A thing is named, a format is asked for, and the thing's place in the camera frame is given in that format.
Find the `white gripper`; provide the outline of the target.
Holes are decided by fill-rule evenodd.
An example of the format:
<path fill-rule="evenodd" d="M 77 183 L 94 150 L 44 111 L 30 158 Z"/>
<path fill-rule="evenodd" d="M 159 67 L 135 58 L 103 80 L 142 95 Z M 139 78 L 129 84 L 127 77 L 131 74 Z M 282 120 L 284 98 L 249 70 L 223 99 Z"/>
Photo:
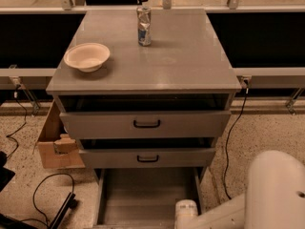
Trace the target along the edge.
<path fill-rule="evenodd" d="M 182 199 L 175 204 L 174 229 L 188 229 L 198 217 L 196 203 L 191 199 Z"/>

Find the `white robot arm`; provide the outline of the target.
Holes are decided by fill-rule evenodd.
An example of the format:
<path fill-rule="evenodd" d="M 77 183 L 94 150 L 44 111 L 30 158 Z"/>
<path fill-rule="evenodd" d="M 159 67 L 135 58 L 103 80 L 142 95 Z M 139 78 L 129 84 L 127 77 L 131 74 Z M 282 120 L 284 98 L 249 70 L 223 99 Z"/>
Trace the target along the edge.
<path fill-rule="evenodd" d="M 174 229 L 305 229 L 305 166 L 280 151 L 252 161 L 246 192 L 202 215 L 196 203 L 175 205 Z"/>

